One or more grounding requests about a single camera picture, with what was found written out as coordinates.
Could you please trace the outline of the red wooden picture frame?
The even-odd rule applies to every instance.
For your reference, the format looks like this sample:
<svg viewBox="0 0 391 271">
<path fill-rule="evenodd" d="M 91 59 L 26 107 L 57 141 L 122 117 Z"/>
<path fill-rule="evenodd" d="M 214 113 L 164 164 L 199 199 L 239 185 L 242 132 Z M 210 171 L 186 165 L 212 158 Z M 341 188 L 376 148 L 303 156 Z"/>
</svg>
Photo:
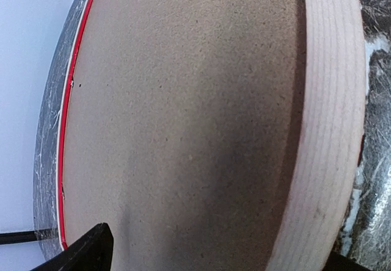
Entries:
<svg viewBox="0 0 391 271">
<path fill-rule="evenodd" d="M 296 160 L 264 270 L 321 270 L 359 158 L 365 48 L 358 0 L 304 0 L 305 81 Z"/>
</svg>

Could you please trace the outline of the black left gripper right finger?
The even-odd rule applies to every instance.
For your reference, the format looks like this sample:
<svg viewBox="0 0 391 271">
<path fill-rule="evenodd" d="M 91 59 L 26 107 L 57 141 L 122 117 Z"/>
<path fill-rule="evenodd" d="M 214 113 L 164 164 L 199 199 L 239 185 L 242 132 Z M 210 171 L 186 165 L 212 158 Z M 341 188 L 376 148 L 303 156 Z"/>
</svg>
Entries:
<svg viewBox="0 0 391 271">
<path fill-rule="evenodd" d="M 370 271 L 370 269 L 331 251 L 325 264 L 325 271 Z"/>
</svg>

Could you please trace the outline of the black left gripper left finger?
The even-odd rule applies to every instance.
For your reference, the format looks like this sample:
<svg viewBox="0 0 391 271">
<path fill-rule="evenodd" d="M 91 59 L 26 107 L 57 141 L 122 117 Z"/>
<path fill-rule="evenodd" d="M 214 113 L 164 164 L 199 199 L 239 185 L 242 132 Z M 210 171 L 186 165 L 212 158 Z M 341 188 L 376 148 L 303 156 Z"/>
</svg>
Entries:
<svg viewBox="0 0 391 271">
<path fill-rule="evenodd" d="M 35 270 L 110 270 L 114 237 L 107 223 L 98 223 L 76 242 Z"/>
</svg>

